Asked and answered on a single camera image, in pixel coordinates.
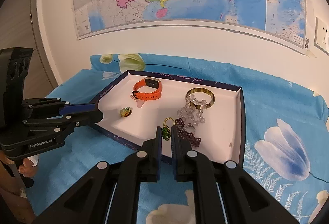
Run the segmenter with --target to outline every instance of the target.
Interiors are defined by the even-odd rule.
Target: box
[[[146,101],[142,108],[138,108],[130,95],[134,85],[145,77],[161,80],[161,98]],[[186,93],[197,87],[213,92],[215,103],[203,112],[206,122],[196,127],[195,137],[200,137],[202,141],[195,150],[218,163],[234,160],[242,165],[246,141],[246,116],[243,91],[238,86],[177,75],[129,70],[90,101],[98,102],[98,108],[104,114],[101,122],[91,126],[113,140],[133,150],[139,150],[145,140],[155,137],[157,126],[163,127],[165,118],[178,118],[177,111],[186,104]],[[145,86],[139,91],[149,93],[154,90]],[[204,98],[207,102],[211,99],[205,93],[194,94],[197,99]],[[133,108],[132,113],[128,117],[121,117],[120,109],[125,107]],[[170,140],[162,141],[162,160],[171,163]]]

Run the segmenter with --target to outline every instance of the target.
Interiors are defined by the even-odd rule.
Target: silver screw
[[[104,161],[101,161],[101,162],[99,162],[99,163],[97,164],[97,167],[98,167],[99,169],[107,168],[107,163],[104,162]]]
[[[233,169],[236,168],[236,163],[234,161],[227,161],[226,166]]]
[[[193,150],[191,150],[191,151],[188,151],[188,152],[187,152],[187,155],[188,155],[189,157],[196,157],[196,156],[198,155],[198,153],[195,152],[195,151],[193,151]]]
[[[136,155],[139,158],[143,158],[143,157],[147,156],[147,153],[145,151],[139,151],[139,152],[137,152]]]

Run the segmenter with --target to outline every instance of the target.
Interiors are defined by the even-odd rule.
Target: white wall
[[[153,53],[203,58],[259,70],[312,89],[329,104],[329,56],[313,46],[315,17],[329,23],[329,6],[325,0],[306,0],[306,6],[306,37],[310,39],[311,50],[308,56],[256,37],[190,26],[137,28],[78,40],[72,0],[37,0],[43,44],[59,84],[80,69],[90,68],[90,55]]]

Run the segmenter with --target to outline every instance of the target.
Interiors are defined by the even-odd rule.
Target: brown bangle
[[[208,103],[208,104],[205,105],[205,108],[206,109],[209,108],[209,107],[211,107],[215,103],[215,95],[213,95],[213,93],[210,90],[206,89],[206,88],[193,88],[193,89],[189,90],[187,92],[187,94],[185,95],[185,99],[188,96],[190,96],[192,93],[206,93],[206,94],[208,94],[211,97],[210,103]],[[194,104],[191,101],[190,101],[190,106],[194,106],[198,110],[200,110],[200,108],[201,108],[201,105],[200,104]]]

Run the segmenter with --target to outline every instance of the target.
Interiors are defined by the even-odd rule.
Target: triangular cutout
[[[89,179],[85,184],[83,184],[83,186],[64,203],[64,206],[75,212],[81,212],[86,203],[90,190],[92,189],[93,181],[93,179]]]
[[[266,201],[266,199],[244,178],[239,178],[239,182],[252,212],[256,212],[269,206],[269,203]]]

